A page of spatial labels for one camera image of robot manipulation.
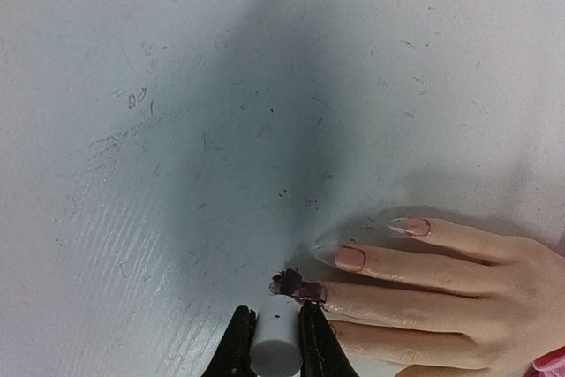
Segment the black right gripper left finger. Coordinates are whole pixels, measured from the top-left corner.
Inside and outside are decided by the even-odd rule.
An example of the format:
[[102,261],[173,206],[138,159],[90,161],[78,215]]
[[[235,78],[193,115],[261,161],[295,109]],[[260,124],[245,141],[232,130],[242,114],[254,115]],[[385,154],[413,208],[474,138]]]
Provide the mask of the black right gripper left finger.
[[255,333],[257,314],[240,305],[213,355],[203,377],[256,377],[251,369],[250,348]]

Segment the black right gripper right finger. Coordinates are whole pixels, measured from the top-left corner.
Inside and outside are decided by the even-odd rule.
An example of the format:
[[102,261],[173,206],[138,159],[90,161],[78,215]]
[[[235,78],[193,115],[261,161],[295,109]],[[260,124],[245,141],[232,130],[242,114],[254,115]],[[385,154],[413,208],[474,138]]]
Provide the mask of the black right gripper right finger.
[[299,315],[299,341],[305,377],[358,377],[318,304],[307,302]]

